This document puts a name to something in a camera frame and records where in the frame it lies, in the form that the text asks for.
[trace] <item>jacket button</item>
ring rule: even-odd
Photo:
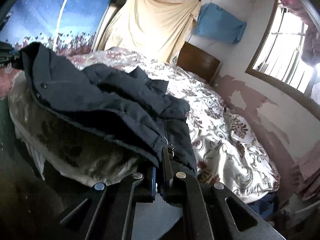
[[[43,89],[46,89],[48,87],[48,84],[47,83],[41,83],[40,86],[43,88]]]

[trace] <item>dark navy jacket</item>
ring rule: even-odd
[[[196,174],[185,117],[190,106],[165,95],[167,81],[151,80],[139,67],[129,74],[104,64],[80,71],[36,42],[21,50],[19,65],[36,103],[59,118],[130,149],[157,167],[166,137],[175,147],[174,159]]]

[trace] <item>blue cloth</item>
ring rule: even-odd
[[[240,21],[225,9],[209,3],[200,9],[194,34],[218,41],[238,43],[246,26],[247,23]]]
[[[268,193],[263,198],[248,204],[260,217],[266,219],[278,210],[279,201],[275,193]]]

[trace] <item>window frame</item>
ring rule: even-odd
[[[270,33],[271,26],[272,26],[273,20],[276,15],[277,7],[278,7],[278,0],[275,0],[275,2],[273,4],[273,8],[272,8],[271,17],[270,17],[269,22],[267,24],[267,28],[262,36],[261,42],[260,42],[255,54],[253,55],[247,69],[245,70],[245,73],[247,73],[251,76],[254,76],[264,82],[267,82],[271,86],[279,89],[281,92],[285,93],[286,95],[288,95],[289,97],[294,99],[296,102],[298,102],[305,109],[307,109],[311,114],[314,115],[314,117],[316,117],[320,121],[320,106],[313,99],[310,98],[313,83],[317,77],[316,68],[314,68],[312,77],[309,81],[309,84],[306,88],[305,93],[300,92],[298,89],[293,88],[292,86],[286,84],[285,82],[282,82],[281,80],[279,80],[277,78],[274,78],[272,76],[269,76],[265,73],[262,73],[262,72],[259,72],[259,71],[253,69],[253,66],[256,63],[256,61],[260,55],[260,52],[266,42],[266,39]]]

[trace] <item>white floral comforter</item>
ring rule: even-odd
[[[245,203],[278,190],[280,177],[276,167],[250,126],[243,117],[230,112],[205,80],[178,66],[159,63],[121,48],[73,56],[70,60],[80,70],[95,63],[126,72],[139,66],[152,79],[169,80],[167,93],[190,104],[187,123],[198,180],[207,184],[220,181]],[[119,182],[134,172],[140,162],[140,157],[128,150],[39,108],[26,90],[26,84],[12,89],[9,108],[17,133],[34,160],[46,159],[61,174],[83,184]]]

